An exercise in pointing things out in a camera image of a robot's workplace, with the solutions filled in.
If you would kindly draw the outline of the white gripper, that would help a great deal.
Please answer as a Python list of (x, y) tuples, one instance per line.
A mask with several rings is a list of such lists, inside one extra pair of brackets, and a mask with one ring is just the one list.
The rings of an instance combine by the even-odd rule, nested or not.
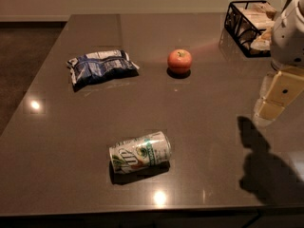
[(265, 121), (275, 120), (304, 91), (304, 0), (287, 0), (272, 28), (270, 51), (280, 70), (264, 78), (256, 102), (256, 116)]

